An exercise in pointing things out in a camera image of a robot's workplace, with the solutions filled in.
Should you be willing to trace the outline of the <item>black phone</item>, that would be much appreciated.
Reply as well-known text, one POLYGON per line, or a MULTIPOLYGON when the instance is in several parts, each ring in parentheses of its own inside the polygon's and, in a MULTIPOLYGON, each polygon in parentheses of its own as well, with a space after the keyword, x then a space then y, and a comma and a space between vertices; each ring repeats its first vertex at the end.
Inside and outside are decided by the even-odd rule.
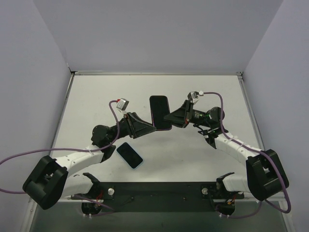
POLYGON ((172 124, 164 119, 170 113, 169 102, 166 96, 152 95, 149 97, 151 118, 157 131, 169 131, 172 124))

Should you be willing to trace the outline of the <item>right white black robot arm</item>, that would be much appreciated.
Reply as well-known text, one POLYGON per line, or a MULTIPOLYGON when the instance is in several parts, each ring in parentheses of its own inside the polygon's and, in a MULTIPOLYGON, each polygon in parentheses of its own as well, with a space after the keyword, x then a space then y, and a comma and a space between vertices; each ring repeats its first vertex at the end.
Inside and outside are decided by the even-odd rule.
POLYGON ((221 108, 213 107, 207 112, 202 112, 193 107, 193 103, 185 100, 179 109, 164 116, 164 119, 179 128, 185 128, 190 123, 198 128, 206 127, 205 130, 199 131, 206 142, 246 168, 246 175, 231 172, 217 178, 217 183, 223 186, 224 191, 247 192, 264 201, 283 188, 289 187, 286 173, 274 150, 263 151, 248 146, 227 130, 221 129, 221 118, 225 116, 221 108))

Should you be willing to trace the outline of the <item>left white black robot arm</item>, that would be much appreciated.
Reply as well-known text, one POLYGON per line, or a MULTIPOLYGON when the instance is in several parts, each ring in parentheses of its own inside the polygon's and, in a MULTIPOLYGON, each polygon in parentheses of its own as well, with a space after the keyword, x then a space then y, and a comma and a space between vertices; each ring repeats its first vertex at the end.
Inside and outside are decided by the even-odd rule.
POLYGON ((92 144, 84 152, 75 152, 63 157, 44 156, 39 160, 22 186, 42 209, 49 209, 62 197, 82 193, 89 199, 97 197, 99 187, 90 179, 81 184, 74 174, 111 157, 116 146, 114 142, 129 136, 136 139, 156 131, 156 127, 143 121, 135 112, 126 113, 112 127, 97 125, 92 130, 92 144))

